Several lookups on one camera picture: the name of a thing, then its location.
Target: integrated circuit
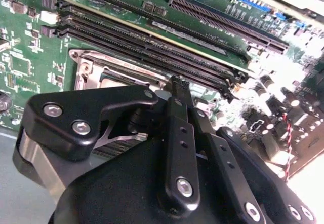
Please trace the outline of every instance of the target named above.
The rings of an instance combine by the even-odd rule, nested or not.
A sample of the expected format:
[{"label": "integrated circuit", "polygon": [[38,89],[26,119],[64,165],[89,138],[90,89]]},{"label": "integrated circuit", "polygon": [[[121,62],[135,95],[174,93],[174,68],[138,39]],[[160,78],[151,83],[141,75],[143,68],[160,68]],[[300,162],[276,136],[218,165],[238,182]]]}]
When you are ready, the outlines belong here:
[{"label": "integrated circuit", "polygon": [[154,11],[155,5],[150,2],[144,1],[142,4],[142,8],[145,9],[147,12],[152,13]]},{"label": "integrated circuit", "polygon": [[21,15],[26,14],[28,11],[28,7],[18,1],[12,2],[12,9],[15,12],[15,14],[21,14]]},{"label": "integrated circuit", "polygon": [[167,10],[163,7],[156,6],[154,8],[154,13],[156,13],[157,15],[160,15],[160,16],[165,16],[167,14]]}]

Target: ram slot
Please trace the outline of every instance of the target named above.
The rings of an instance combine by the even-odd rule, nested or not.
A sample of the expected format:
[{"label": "ram slot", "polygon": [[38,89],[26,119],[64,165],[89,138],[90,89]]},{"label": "ram slot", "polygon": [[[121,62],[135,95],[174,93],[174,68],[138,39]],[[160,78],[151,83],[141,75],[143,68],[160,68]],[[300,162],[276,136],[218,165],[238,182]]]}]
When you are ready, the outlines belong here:
[{"label": "ram slot", "polygon": [[119,37],[123,37],[130,42],[134,42],[138,45],[146,46],[153,50],[167,54],[170,57],[182,60],[184,63],[187,63],[190,66],[195,66],[218,77],[229,79],[232,82],[245,82],[248,78],[246,74],[243,74],[236,69],[221,65],[214,60],[204,58],[195,53],[189,52],[188,50],[177,47],[176,45],[152,37],[136,29],[124,26],[110,19],[98,16],[79,7],[68,6],[61,9],[61,11],[61,15],[72,13],[72,15],[66,15],[63,17],[61,19],[62,21],[70,20],[74,23],[81,22],[82,24],[93,26],[98,30],[103,30],[114,35],[120,34],[118,35]]}]

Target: screw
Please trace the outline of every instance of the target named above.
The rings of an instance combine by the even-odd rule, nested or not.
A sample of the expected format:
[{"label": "screw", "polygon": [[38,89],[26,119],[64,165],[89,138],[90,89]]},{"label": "screw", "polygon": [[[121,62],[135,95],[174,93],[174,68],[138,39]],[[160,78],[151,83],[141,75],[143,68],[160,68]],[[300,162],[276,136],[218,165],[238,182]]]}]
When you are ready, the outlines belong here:
[{"label": "screw", "polygon": [[47,116],[50,117],[58,117],[63,113],[62,108],[60,108],[58,105],[55,104],[46,105],[43,111]]},{"label": "screw", "polygon": [[255,222],[259,222],[261,220],[261,215],[260,215],[258,209],[253,204],[251,204],[250,202],[246,202],[246,204],[245,204],[245,210],[247,211],[248,215]]},{"label": "screw", "polygon": [[198,110],[197,112],[198,112],[198,115],[199,116],[201,116],[201,117],[204,117],[205,116],[205,114],[202,111]]},{"label": "screw", "polygon": [[75,133],[80,135],[87,135],[91,131],[90,125],[83,121],[74,122],[72,129],[75,131]]},{"label": "screw", "polygon": [[302,208],[302,211],[304,212],[305,216],[311,220],[311,221],[314,221],[314,216],[310,213],[309,210],[307,210],[304,206],[301,206]]},{"label": "screw", "polygon": [[0,101],[0,111],[6,111],[8,109],[8,104]]},{"label": "screw", "polygon": [[182,106],[181,101],[179,101],[178,99],[175,99],[174,101],[176,102],[177,105]]},{"label": "screw", "polygon": [[302,217],[300,216],[300,214],[298,213],[298,211],[294,207],[289,206],[289,209],[290,209],[290,212],[291,212],[291,214],[293,215],[294,218],[296,218],[297,220],[302,219]]},{"label": "screw", "polygon": [[184,197],[190,197],[193,194],[191,184],[185,179],[179,179],[177,181],[177,188]]},{"label": "screw", "polygon": [[15,126],[19,125],[20,124],[20,119],[11,119],[11,123]]},{"label": "screw", "polygon": [[144,94],[145,94],[145,96],[147,96],[149,98],[153,98],[153,95],[150,91],[145,91]]},{"label": "screw", "polygon": [[233,137],[233,132],[230,131],[229,129],[226,130],[226,134],[229,136],[229,137]]}]

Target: capacitor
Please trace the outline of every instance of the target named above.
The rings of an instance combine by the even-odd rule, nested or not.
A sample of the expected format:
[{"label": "capacitor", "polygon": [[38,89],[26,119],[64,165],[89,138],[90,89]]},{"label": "capacitor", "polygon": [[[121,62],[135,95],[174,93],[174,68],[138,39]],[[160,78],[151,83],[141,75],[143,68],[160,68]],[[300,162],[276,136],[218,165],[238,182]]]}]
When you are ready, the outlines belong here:
[{"label": "capacitor", "polygon": [[9,110],[12,107],[11,98],[3,92],[0,92],[0,112]]},{"label": "capacitor", "polygon": [[270,98],[266,103],[273,115],[279,116],[286,111],[284,104],[275,97]]},{"label": "capacitor", "polygon": [[274,124],[270,120],[270,118],[267,115],[262,116],[262,120],[264,121],[264,126],[267,130],[271,130],[274,127]]},{"label": "capacitor", "polygon": [[269,130],[266,128],[266,126],[264,124],[260,126],[259,131],[263,135],[266,135],[267,133],[269,133]]},{"label": "capacitor", "polygon": [[268,91],[270,91],[271,93],[273,93],[275,91],[275,83],[272,79],[268,79],[264,82],[264,86],[265,88],[268,89]]},{"label": "capacitor", "polygon": [[215,116],[217,118],[217,124],[220,124],[220,125],[226,124],[226,117],[222,111],[217,112]]},{"label": "capacitor", "polygon": [[270,94],[263,88],[259,89],[257,91],[257,93],[258,93],[260,99],[263,101],[267,101],[270,99]]},{"label": "capacitor", "polygon": [[283,87],[282,92],[285,95],[288,103],[292,107],[299,106],[300,101],[297,99],[297,97],[293,94],[293,92],[289,91],[287,88]]},{"label": "capacitor", "polygon": [[305,100],[312,106],[317,107],[320,105],[320,101],[311,93],[307,93],[304,96]]}]

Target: electrolytic capacitor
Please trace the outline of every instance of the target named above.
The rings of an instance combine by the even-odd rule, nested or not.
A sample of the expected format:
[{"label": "electrolytic capacitor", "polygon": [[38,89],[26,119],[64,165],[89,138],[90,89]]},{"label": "electrolytic capacitor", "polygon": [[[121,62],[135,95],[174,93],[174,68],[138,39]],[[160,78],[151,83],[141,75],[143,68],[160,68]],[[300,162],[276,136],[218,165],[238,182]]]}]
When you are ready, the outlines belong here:
[{"label": "electrolytic capacitor", "polygon": [[297,99],[297,97],[293,94],[293,92],[289,91],[287,88],[283,87],[282,92],[285,95],[288,103],[292,107],[299,106],[300,101]]},{"label": "electrolytic capacitor", "polygon": [[270,99],[270,94],[263,88],[259,89],[257,91],[257,93],[258,93],[260,99],[263,101],[267,101]]},{"label": "electrolytic capacitor", "polygon": [[264,86],[265,88],[267,88],[271,93],[274,92],[275,90],[275,84],[274,81],[272,79],[268,79],[264,82]]},{"label": "electrolytic capacitor", "polygon": [[262,120],[264,121],[264,126],[267,130],[273,129],[274,124],[267,115],[262,116]]},{"label": "electrolytic capacitor", "polygon": [[305,100],[312,106],[317,107],[320,105],[320,101],[311,93],[307,93],[304,96]]},{"label": "electrolytic capacitor", "polygon": [[267,101],[267,105],[272,114],[276,116],[282,115],[286,111],[284,104],[275,97],[270,98],[270,100]]}]

